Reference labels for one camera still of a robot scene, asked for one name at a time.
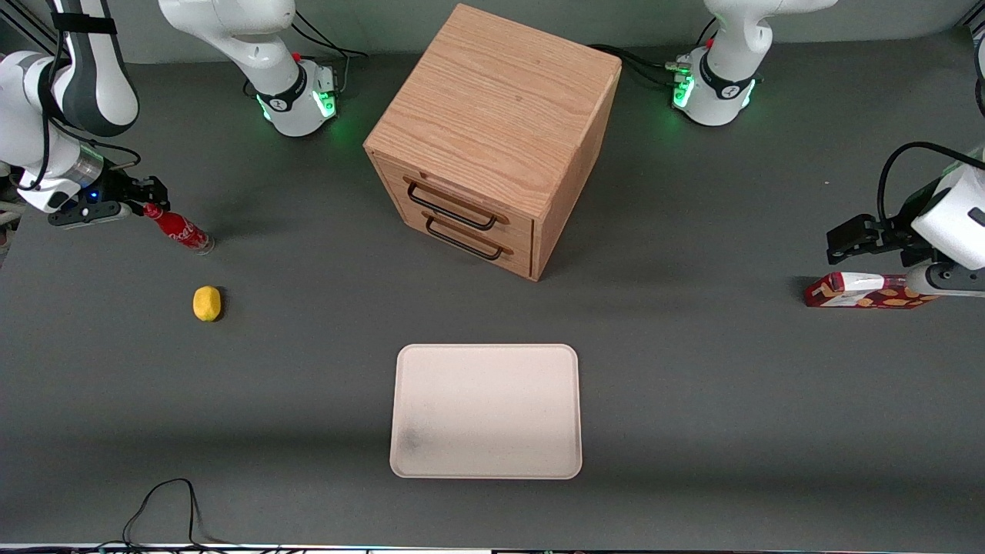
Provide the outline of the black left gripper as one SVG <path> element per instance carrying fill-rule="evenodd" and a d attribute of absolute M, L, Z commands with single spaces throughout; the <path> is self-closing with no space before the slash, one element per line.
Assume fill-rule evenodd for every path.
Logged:
<path fill-rule="evenodd" d="M 877 187 L 876 207 L 879 220 L 873 216 L 854 216 L 846 225 L 840 225 L 826 233 L 828 264 L 837 265 L 848 257 L 872 253 L 879 246 L 880 228 L 884 248 L 900 250 L 900 260 L 904 267 L 933 259 L 933 246 L 913 230 L 913 221 L 931 203 L 938 183 L 928 183 L 910 194 L 893 217 L 887 214 L 886 188 L 886 183 Z"/>

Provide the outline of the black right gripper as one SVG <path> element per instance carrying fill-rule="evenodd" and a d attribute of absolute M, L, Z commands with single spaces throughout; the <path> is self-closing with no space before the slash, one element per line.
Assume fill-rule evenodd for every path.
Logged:
<path fill-rule="evenodd" d="M 169 191 L 154 175 L 134 179 L 124 171 L 104 171 L 76 196 L 80 209 L 103 202 L 120 203 L 134 216 L 144 217 L 148 205 L 169 204 Z"/>

